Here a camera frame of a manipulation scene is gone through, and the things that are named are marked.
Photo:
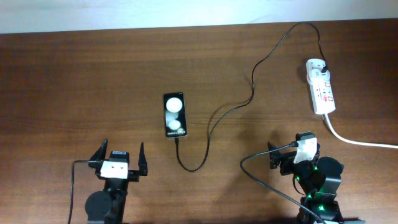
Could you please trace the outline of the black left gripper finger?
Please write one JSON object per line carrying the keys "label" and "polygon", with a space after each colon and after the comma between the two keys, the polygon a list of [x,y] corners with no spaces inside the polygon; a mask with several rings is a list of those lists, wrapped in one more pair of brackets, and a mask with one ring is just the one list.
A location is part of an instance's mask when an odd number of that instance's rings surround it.
{"label": "black left gripper finger", "polygon": [[146,160],[146,156],[145,156],[145,152],[144,152],[144,143],[143,142],[141,142],[141,145],[140,145],[138,166],[139,166],[139,175],[147,176],[148,175],[148,166],[147,166],[147,160]]}
{"label": "black left gripper finger", "polygon": [[100,169],[105,160],[108,140],[105,139],[99,149],[90,157],[88,166],[92,169]]}

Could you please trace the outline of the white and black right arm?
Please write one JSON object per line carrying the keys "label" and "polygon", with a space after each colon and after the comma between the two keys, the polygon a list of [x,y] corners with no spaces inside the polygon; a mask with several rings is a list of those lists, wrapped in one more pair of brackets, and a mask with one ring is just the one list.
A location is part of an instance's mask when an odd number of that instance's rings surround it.
{"label": "white and black right arm", "polygon": [[341,184],[344,165],[332,157],[320,157],[320,145],[317,144],[315,156],[310,161],[294,162],[295,152],[280,153],[277,147],[268,143],[270,168],[280,168],[282,175],[292,174],[303,190],[296,223],[365,223],[358,218],[344,218],[340,206],[335,200]]}

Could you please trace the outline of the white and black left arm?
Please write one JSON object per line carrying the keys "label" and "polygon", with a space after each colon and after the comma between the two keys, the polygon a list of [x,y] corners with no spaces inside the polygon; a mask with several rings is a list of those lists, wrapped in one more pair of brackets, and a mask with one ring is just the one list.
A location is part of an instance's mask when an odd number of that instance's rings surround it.
{"label": "white and black left arm", "polygon": [[143,144],[139,149],[138,170],[129,169],[128,152],[112,151],[105,158],[107,146],[108,141],[104,140],[88,162],[97,178],[104,180],[103,190],[92,193],[86,200],[88,223],[122,223],[129,183],[139,182],[140,177],[148,174]]}

